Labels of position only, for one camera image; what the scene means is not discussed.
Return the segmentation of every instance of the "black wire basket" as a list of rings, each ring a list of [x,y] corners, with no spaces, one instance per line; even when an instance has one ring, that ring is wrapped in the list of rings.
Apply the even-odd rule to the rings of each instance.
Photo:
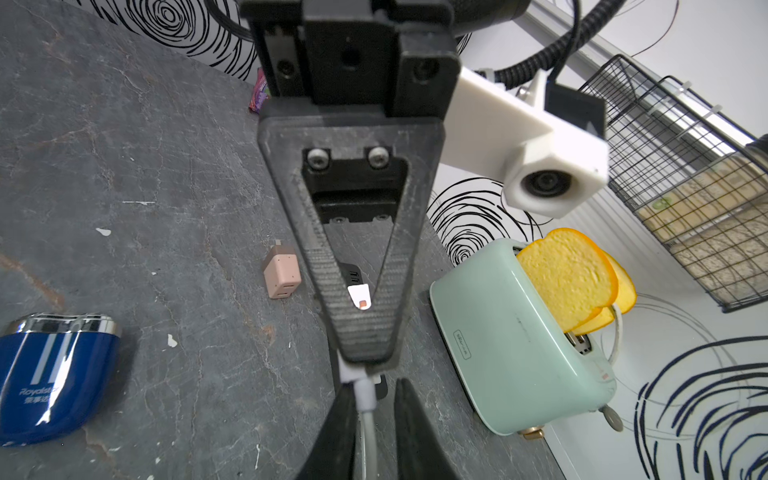
[[[609,188],[724,312],[768,300],[768,136],[623,55],[581,90],[607,103]]]

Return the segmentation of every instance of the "snack package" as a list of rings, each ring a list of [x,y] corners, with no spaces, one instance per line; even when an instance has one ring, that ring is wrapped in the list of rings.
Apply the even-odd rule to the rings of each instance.
[[[264,76],[264,70],[259,67],[256,85],[253,86],[253,95],[250,98],[250,105],[248,108],[255,114],[261,111],[261,106],[267,98],[270,97],[270,88],[266,86],[266,77]]]

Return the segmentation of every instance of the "white power cord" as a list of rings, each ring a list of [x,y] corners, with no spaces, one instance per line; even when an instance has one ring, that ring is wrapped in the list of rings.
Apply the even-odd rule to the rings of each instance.
[[[362,429],[362,480],[376,480],[379,475],[376,449],[376,426],[373,423],[373,412],[360,414]]]
[[[608,357],[608,363],[613,366],[616,363],[616,359],[619,357],[621,337],[624,335],[624,321],[621,319],[621,309],[616,303],[611,305],[611,310],[613,310],[614,317],[616,317],[616,334],[614,335],[614,348],[611,349],[611,356]]]
[[[352,302],[360,310],[371,307],[371,293],[367,283],[348,286]],[[373,422],[373,411],[376,410],[376,385],[361,364],[348,363],[341,352],[339,357],[339,381],[352,383],[355,390],[355,405],[360,418],[362,441],[362,480],[378,480],[379,464],[378,449],[376,448],[376,424]]]

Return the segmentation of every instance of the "bread slice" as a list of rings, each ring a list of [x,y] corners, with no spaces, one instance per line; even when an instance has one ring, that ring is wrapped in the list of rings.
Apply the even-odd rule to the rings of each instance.
[[[595,318],[616,301],[619,282],[610,260],[581,232],[553,230],[517,258],[563,332]]]
[[[632,279],[627,275],[627,271],[619,265],[619,262],[608,253],[605,253],[605,256],[611,262],[611,266],[614,268],[616,277],[619,280],[619,293],[616,295],[616,305],[622,313],[629,312],[637,302],[637,291],[634,289],[634,283],[632,283]],[[614,312],[607,306],[600,311],[598,316],[583,325],[577,326],[571,332],[574,335],[586,335],[610,325],[614,320]]]
[[[632,279],[627,274],[627,271],[619,265],[619,262],[608,252],[603,253],[608,257],[608,261],[611,262],[611,266],[614,268],[616,277],[619,280],[619,294],[616,296],[616,304],[622,313],[629,312],[637,302],[637,290],[634,288],[634,283],[632,283]]]
[[[586,335],[588,333],[594,332],[595,330],[599,330],[604,326],[610,325],[614,320],[616,320],[616,318],[614,317],[613,310],[609,306],[606,306],[600,311],[600,313],[598,313],[598,316],[592,320],[588,320],[586,323],[582,323],[580,326],[577,326],[571,330],[571,333],[574,335]]]

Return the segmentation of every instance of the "countertop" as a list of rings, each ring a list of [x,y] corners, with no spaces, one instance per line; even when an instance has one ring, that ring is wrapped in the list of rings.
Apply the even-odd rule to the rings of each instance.
[[[293,478],[334,391],[312,286],[269,300],[263,285],[269,247],[295,242],[251,85],[63,2],[11,2],[0,31],[0,323],[98,312],[124,327],[98,413],[62,439],[0,449],[0,477]],[[375,281],[390,227],[329,236]],[[426,293],[450,268],[426,223],[376,411],[380,478],[396,477],[399,377],[463,478],[563,478],[544,442],[493,435],[473,413]]]

